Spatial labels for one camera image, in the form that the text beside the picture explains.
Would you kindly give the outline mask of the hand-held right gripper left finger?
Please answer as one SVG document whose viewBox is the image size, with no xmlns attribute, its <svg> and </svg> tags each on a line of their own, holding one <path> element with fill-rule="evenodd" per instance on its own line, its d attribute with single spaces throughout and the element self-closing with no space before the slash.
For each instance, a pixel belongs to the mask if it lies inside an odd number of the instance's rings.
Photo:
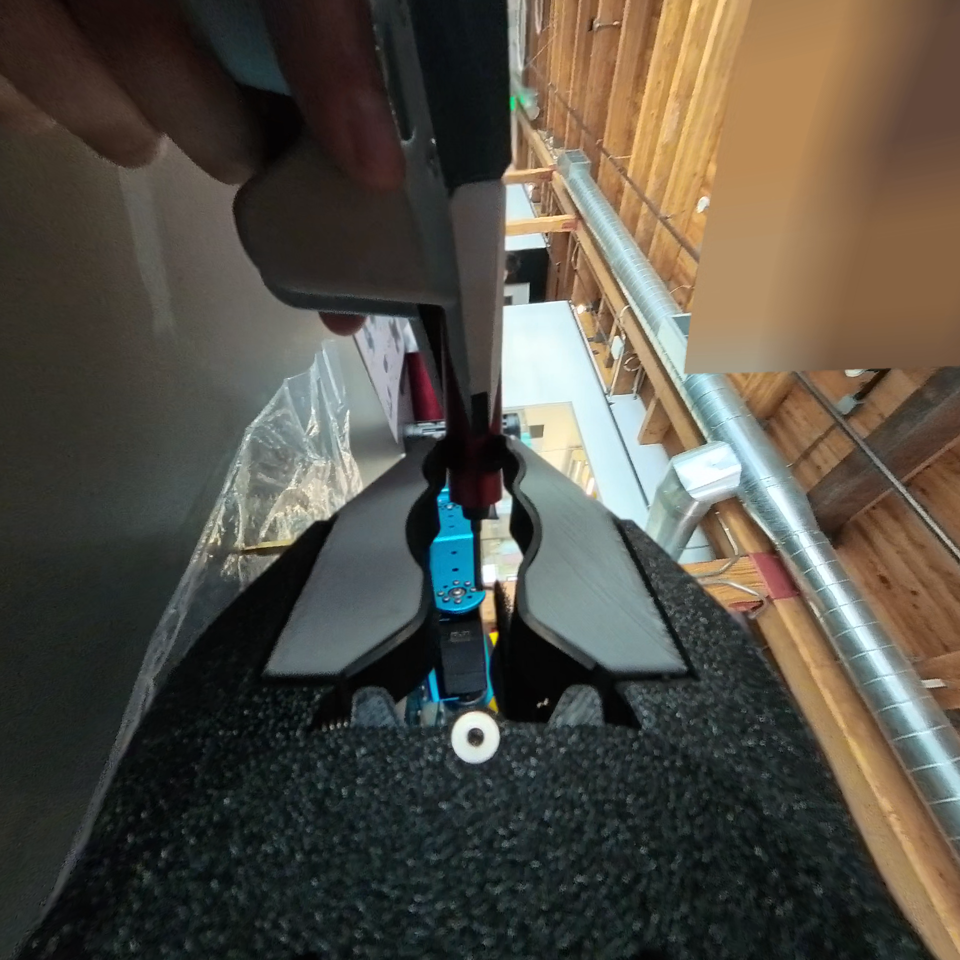
<svg viewBox="0 0 960 960">
<path fill-rule="evenodd" d="M 263 674 L 283 682 L 421 682 L 437 659 L 429 551 L 445 470 L 437 440 L 406 455 L 347 503 L 284 624 Z"/>
</svg>

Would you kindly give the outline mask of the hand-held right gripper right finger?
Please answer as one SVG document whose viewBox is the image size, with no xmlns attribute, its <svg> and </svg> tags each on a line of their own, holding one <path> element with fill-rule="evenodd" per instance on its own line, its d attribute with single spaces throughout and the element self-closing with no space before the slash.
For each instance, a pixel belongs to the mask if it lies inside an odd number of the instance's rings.
<svg viewBox="0 0 960 960">
<path fill-rule="evenodd" d="M 505 440 L 510 536 L 521 562 L 503 658 L 526 683 L 685 677 L 682 649 L 618 518 L 540 454 Z"/>
</svg>

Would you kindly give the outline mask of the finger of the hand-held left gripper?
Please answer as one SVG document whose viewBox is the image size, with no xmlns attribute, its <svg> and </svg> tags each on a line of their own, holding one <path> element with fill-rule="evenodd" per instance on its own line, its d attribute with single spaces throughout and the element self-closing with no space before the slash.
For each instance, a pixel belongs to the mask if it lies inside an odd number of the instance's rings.
<svg viewBox="0 0 960 960">
<path fill-rule="evenodd" d="M 462 400 L 486 396 L 501 380 L 506 188 L 499 178 L 458 187 L 450 199 L 460 318 L 448 333 Z"/>
</svg>

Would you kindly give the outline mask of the blue toy robot arm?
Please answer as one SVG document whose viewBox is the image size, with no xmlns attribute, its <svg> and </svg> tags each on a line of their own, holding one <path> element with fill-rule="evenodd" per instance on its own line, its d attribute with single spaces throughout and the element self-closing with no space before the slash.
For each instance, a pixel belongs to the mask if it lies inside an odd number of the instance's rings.
<svg viewBox="0 0 960 960">
<path fill-rule="evenodd" d="M 429 573 L 438 661 L 406 698 L 404 718 L 411 727 L 445 726 L 464 712 L 497 709 L 491 668 L 495 642 L 484 626 L 487 591 L 477 573 L 478 527 L 447 486 L 438 494 L 437 508 Z"/>
</svg>

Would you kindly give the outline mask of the red screwdriver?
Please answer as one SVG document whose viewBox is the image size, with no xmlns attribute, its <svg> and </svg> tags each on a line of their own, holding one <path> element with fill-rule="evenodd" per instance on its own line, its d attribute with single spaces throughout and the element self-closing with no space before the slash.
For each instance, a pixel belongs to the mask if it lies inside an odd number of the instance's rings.
<svg viewBox="0 0 960 960">
<path fill-rule="evenodd" d="M 502 389 L 464 400 L 450 350 L 441 355 L 449 492 L 465 516 L 480 521 L 502 495 Z"/>
</svg>

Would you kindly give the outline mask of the person's left hand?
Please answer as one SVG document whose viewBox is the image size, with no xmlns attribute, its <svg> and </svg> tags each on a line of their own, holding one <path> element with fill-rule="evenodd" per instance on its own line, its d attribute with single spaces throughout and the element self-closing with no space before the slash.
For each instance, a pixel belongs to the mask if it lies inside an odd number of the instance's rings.
<svg viewBox="0 0 960 960">
<path fill-rule="evenodd" d="M 303 120 L 344 174 L 403 186 L 405 161 L 367 2 L 260 2 Z M 269 108 L 217 62 L 176 2 L 1 4 L 2 128 L 59 127 L 116 165 L 166 141 L 241 186 L 267 159 Z"/>
</svg>

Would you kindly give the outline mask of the printed instruction sheet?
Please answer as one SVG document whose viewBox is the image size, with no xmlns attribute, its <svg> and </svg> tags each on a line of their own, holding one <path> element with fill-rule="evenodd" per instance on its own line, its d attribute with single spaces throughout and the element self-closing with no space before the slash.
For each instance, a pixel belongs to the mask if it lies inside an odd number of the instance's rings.
<svg viewBox="0 0 960 960">
<path fill-rule="evenodd" d="M 417 353 L 419 347 L 411 322 L 407 318 L 368 316 L 353 339 L 392 438 L 402 444 L 405 428 L 414 422 L 407 357 Z"/>
</svg>

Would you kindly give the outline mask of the clear plastic bag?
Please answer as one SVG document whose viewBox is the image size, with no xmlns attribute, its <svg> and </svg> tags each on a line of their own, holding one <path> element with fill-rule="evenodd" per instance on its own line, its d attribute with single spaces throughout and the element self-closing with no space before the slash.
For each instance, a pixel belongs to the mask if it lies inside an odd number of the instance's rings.
<svg viewBox="0 0 960 960">
<path fill-rule="evenodd" d="M 284 380 L 237 451 L 150 638 L 111 753 L 117 762 L 166 676 L 213 621 L 315 522 L 362 489 L 337 344 Z"/>
</svg>

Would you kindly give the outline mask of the silver ventilation duct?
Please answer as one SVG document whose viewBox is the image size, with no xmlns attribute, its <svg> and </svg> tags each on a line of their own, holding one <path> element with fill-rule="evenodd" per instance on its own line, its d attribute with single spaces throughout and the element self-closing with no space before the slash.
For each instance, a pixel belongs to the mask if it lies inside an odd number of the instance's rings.
<svg viewBox="0 0 960 960">
<path fill-rule="evenodd" d="M 600 191 L 587 156 L 564 150 L 557 163 L 576 209 L 704 437 L 731 447 L 741 467 L 738 498 L 774 544 L 920 798 L 958 850 L 958 731 L 847 573 L 808 498 L 726 374 L 683 372 L 679 307 Z"/>
</svg>

